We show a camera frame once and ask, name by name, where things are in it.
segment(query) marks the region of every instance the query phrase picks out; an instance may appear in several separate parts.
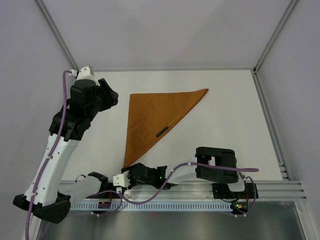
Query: gray wall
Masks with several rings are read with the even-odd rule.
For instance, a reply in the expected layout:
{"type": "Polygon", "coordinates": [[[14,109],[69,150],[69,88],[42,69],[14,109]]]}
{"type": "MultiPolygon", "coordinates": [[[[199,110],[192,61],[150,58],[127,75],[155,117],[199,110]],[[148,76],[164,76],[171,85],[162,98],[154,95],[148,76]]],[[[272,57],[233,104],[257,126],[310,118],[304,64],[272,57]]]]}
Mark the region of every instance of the gray wall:
{"type": "Polygon", "coordinates": [[[301,0],[260,71],[295,179],[320,226],[320,1],[301,0]]]}
{"type": "Polygon", "coordinates": [[[27,214],[12,201],[36,174],[70,67],[32,0],[2,1],[0,33],[0,239],[15,240],[27,214]]]}

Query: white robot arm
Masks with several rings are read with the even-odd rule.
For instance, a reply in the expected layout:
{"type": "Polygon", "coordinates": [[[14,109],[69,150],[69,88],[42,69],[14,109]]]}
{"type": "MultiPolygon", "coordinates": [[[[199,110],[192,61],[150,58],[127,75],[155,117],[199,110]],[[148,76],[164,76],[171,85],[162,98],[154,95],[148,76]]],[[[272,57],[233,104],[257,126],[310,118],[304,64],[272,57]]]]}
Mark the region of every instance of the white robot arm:
{"type": "Polygon", "coordinates": [[[59,189],[68,161],[85,131],[91,126],[91,121],[98,112],[107,110],[118,103],[118,94],[109,87],[104,79],[97,81],[90,66],[83,67],[78,74],[72,70],[71,75],[77,78],[70,88],[70,99],[67,100],[69,108],[66,110],[57,146],[49,156],[58,137],[63,110],[52,119],[47,148],[34,180],[24,194],[15,196],[13,200],[14,205],[27,211],[33,197],[33,215],[53,223],[61,222],[73,204],[106,190],[109,185],[107,177],[92,172],[83,181],[59,189]]]}

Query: folded cloth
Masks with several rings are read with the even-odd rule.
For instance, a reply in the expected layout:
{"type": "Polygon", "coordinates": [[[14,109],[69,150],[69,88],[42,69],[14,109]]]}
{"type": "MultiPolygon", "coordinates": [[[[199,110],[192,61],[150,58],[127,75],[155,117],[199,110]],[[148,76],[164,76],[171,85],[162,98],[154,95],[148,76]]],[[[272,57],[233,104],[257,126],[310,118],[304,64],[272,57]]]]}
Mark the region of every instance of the folded cloth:
{"type": "Polygon", "coordinates": [[[133,164],[162,139],[208,90],[131,94],[123,167],[133,164]],[[168,129],[156,137],[165,127],[168,129]]]}

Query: metal frame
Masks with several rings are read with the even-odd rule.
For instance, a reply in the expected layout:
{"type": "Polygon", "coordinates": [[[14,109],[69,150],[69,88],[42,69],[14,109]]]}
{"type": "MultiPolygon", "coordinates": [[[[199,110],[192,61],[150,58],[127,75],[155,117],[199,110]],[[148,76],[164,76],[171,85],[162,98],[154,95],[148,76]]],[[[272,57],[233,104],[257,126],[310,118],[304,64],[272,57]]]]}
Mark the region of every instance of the metal frame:
{"type": "Polygon", "coordinates": [[[258,62],[256,63],[256,65],[254,67],[254,72],[259,71],[259,69],[261,68],[270,49],[274,45],[276,39],[278,38],[278,36],[279,36],[280,32],[282,31],[283,27],[285,26],[286,22],[288,21],[289,17],[291,16],[294,9],[296,8],[298,2],[299,2],[299,0],[291,0],[290,3],[288,4],[288,6],[286,7],[279,23],[275,27],[275,30],[273,31],[273,33],[272,33],[269,41],[267,42],[261,56],[259,57],[258,62]]]}
{"type": "Polygon", "coordinates": [[[69,51],[69,48],[64,41],[63,37],[61,36],[61,33],[59,29],[57,28],[51,14],[49,13],[46,5],[42,0],[33,0],[37,8],[39,9],[41,15],[43,16],[43,19],[47,23],[49,29],[51,30],[55,40],[57,41],[59,47],[62,50],[62,53],[65,57],[65,59],[68,61],[72,69],[79,70],[78,65],[76,64],[73,56],[71,55],[71,52],[69,51]]]}
{"type": "MultiPolygon", "coordinates": [[[[78,70],[78,65],[70,53],[67,44],[65,43],[60,31],[58,30],[53,18],[51,17],[47,7],[43,3],[43,0],[33,0],[50,28],[53,36],[55,37],[58,45],[60,46],[66,60],[69,65],[78,70]]],[[[303,187],[299,181],[292,181],[288,168],[285,164],[285,157],[277,134],[277,130],[268,106],[267,98],[263,91],[262,82],[259,79],[259,70],[264,63],[269,51],[273,47],[273,44],[277,40],[279,34],[282,32],[286,22],[290,18],[294,9],[296,8],[299,0],[291,0],[286,10],[284,11],[280,21],[278,22],[272,36],[270,37],[267,45],[265,46],[261,56],[259,57],[256,65],[252,68],[241,68],[242,70],[251,70],[252,78],[256,87],[257,95],[262,107],[262,111],[265,117],[267,128],[271,137],[271,141],[274,147],[274,151],[279,162],[279,168],[283,181],[257,181],[257,189],[259,191],[259,199],[257,201],[294,201],[298,212],[305,237],[307,240],[320,239],[317,227],[314,224],[314,220],[307,205],[307,199],[303,191],[303,187]]],[[[155,69],[115,69],[114,71],[175,71],[175,70],[239,70],[240,68],[155,68],[155,69]]],[[[62,181],[61,184],[69,184],[69,181],[62,181]]],[[[134,201],[145,200],[151,197],[155,193],[154,188],[148,186],[141,186],[135,189],[129,190],[128,197],[134,201]]],[[[157,197],[157,200],[165,200],[166,202],[175,201],[188,201],[190,198],[196,201],[199,205],[202,203],[214,202],[212,189],[210,182],[184,182],[183,184],[176,186],[171,191],[163,191],[157,197]]],[[[38,232],[40,221],[36,217],[32,217],[30,230],[33,231],[33,235],[38,232]]]]}

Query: purple cable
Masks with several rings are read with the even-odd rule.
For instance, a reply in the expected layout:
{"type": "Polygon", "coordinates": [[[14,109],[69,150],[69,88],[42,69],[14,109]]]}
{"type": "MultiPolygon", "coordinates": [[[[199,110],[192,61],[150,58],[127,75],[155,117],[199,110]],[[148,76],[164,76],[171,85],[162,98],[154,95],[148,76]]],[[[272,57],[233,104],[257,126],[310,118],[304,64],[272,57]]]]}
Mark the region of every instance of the purple cable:
{"type": "Polygon", "coordinates": [[[125,200],[126,202],[130,203],[130,204],[135,204],[135,205],[141,205],[141,204],[146,204],[149,203],[150,201],[152,201],[153,199],[155,199],[159,193],[162,191],[162,189],[165,187],[166,183],[168,182],[168,180],[171,178],[172,174],[174,174],[174,172],[183,166],[187,166],[187,165],[197,165],[197,166],[201,166],[201,167],[205,167],[205,168],[209,168],[209,169],[219,169],[219,170],[227,170],[227,171],[236,171],[236,172],[249,172],[249,173],[254,173],[254,172],[259,172],[258,168],[236,168],[236,167],[227,167],[227,166],[213,166],[213,165],[207,165],[204,163],[197,163],[197,162],[185,162],[185,163],[181,163],[179,165],[177,165],[173,171],[171,171],[168,175],[168,177],[166,178],[166,180],[164,181],[164,183],[162,184],[162,186],[159,188],[159,190],[152,196],[150,197],[148,200],[145,201],[141,201],[141,202],[135,202],[135,201],[131,201],[129,199],[127,199],[122,193],[118,193],[119,196],[125,200]]]}
{"type": "MultiPolygon", "coordinates": [[[[44,173],[45,168],[48,165],[48,162],[51,159],[51,156],[54,153],[54,151],[55,151],[55,149],[56,149],[56,147],[58,145],[58,142],[59,142],[60,136],[61,136],[61,132],[62,132],[63,126],[65,124],[65,118],[66,118],[66,112],[67,112],[66,74],[71,74],[71,73],[72,72],[70,70],[65,70],[63,72],[63,77],[62,77],[62,79],[63,79],[63,110],[62,110],[62,118],[61,118],[61,122],[60,122],[60,127],[59,127],[58,134],[56,136],[56,139],[55,139],[55,141],[53,143],[53,146],[52,146],[51,150],[49,151],[49,154],[48,154],[49,157],[44,161],[42,167],[40,168],[39,174],[35,179],[34,186],[33,186],[33,189],[32,189],[32,193],[34,193],[34,194],[37,192],[37,188],[38,188],[41,176],[44,173]]],[[[30,225],[32,207],[34,205],[34,202],[35,202],[35,196],[32,195],[31,198],[30,198],[30,204],[29,204],[28,213],[27,213],[27,216],[26,216],[26,223],[25,223],[25,231],[24,232],[25,232],[25,239],[26,240],[29,240],[29,225],[30,225]]]]}

